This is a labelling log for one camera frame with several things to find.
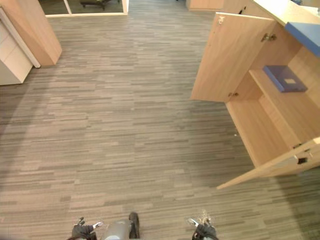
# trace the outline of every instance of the glass door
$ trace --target glass door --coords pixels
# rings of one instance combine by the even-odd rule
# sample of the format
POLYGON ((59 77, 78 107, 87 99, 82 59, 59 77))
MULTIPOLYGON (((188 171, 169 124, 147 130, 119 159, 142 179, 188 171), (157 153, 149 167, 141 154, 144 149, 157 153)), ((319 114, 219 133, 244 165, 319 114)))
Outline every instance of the glass door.
POLYGON ((50 17, 127 15, 129 0, 38 0, 50 17))
POLYGON ((123 13, 121 0, 67 0, 73 14, 123 13))
POLYGON ((39 0, 45 15, 69 14, 64 0, 39 0))

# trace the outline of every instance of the cabinet door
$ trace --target cabinet door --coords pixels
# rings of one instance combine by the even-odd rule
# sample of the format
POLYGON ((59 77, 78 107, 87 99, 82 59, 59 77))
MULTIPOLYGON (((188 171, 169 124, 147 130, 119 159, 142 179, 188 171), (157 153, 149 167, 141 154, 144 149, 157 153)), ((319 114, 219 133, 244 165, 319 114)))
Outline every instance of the cabinet door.
POLYGON ((314 138, 299 147, 266 162, 220 186, 227 188, 259 177, 292 175, 320 166, 320 137, 314 138))
POLYGON ((191 99, 227 102, 248 72, 276 21, 217 13, 204 49, 191 99))

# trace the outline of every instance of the white cabinet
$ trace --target white cabinet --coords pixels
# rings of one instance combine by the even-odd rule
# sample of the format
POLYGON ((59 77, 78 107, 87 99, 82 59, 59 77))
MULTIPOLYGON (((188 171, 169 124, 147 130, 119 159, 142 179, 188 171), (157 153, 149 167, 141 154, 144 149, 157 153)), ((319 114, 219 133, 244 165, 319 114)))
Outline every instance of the white cabinet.
POLYGON ((22 84, 33 64, 0 21, 0 85, 22 84))

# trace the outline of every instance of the floor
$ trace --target floor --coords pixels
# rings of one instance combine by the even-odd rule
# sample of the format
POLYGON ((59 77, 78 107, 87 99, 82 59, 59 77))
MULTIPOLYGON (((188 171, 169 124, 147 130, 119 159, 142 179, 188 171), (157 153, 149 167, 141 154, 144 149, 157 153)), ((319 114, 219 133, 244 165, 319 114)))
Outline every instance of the floor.
POLYGON ((190 240, 205 209, 221 240, 320 239, 319 168, 215 188, 253 166, 225 105, 189 100, 213 17, 131 0, 49 19, 58 64, 0 87, 0 233, 63 240, 137 211, 143 239, 190 240))
MULTIPOLYGON (((39 0, 46 15, 68 14, 64 0, 39 0)), ((105 4, 103 10, 98 5, 86 5, 83 7, 80 0, 68 0, 70 10, 73 14, 96 14, 96 13, 123 13, 122 1, 110 0, 105 4)))

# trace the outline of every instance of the wooden cabinet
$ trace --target wooden cabinet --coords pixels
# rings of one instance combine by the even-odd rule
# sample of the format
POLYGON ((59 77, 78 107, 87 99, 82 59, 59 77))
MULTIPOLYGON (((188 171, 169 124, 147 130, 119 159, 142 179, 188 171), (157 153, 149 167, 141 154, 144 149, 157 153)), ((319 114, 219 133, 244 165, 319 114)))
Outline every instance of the wooden cabinet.
POLYGON ((187 0, 186 7, 190 11, 215 11, 224 6, 224 0, 187 0))
POLYGON ((267 15, 216 14, 191 93, 226 103, 254 166, 218 189, 320 166, 320 59, 267 15), (279 92, 265 65, 289 66, 308 90, 279 92))

